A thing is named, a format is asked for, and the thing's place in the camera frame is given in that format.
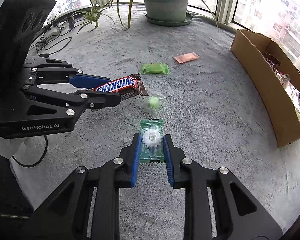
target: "snickers wrapper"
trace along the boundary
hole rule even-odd
[[[131,74],[129,76],[116,79],[94,88],[93,91],[118,93],[122,101],[138,95],[148,95],[139,74]]]

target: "green candy wrapper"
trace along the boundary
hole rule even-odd
[[[141,74],[169,74],[169,66],[165,63],[143,64]]]
[[[142,137],[140,162],[164,162],[163,119],[141,120],[140,134]]]

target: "plant saucer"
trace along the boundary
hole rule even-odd
[[[152,23],[152,24],[172,27],[172,26],[184,26],[184,25],[190,24],[190,22],[193,19],[193,16],[190,13],[186,13],[186,19],[183,22],[163,22],[163,21],[157,21],[157,20],[152,20],[152,19],[148,18],[147,15],[146,15],[146,18],[147,18],[147,21],[150,22],[150,23]]]

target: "cardboard box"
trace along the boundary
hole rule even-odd
[[[237,30],[231,51],[259,91],[271,119],[278,147],[300,139],[300,122],[295,107],[263,54],[268,53],[281,62],[277,70],[288,74],[291,83],[300,92],[300,74],[290,59],[270,38],[244,29]]]

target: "pink candy packet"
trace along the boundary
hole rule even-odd
[[[198,58],[200,58],[200,56],[198,56],[197,54],[195,54],[193,52],[187,53],[187,54],[184,54],[184,55],[181,55],[181,56],[174,57],[174,59],[176,61],[178,61],[179,64],[187,62],[187,61],[195,60],[195,59],[198,59]]]

